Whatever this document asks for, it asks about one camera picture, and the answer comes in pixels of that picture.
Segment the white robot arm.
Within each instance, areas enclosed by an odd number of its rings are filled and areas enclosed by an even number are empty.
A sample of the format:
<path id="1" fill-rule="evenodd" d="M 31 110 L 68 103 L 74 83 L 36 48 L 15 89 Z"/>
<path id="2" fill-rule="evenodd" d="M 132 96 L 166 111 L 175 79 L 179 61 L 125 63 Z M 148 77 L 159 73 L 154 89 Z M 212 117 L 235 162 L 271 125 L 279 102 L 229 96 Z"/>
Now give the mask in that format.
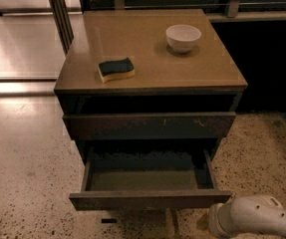
<path id="1" fill-rule="evenodd" d="M 238 197 L 210 207 L 208 230 L 216 238 L 252 233 L 286 239 L 286 209 L 270 195 Z"/>

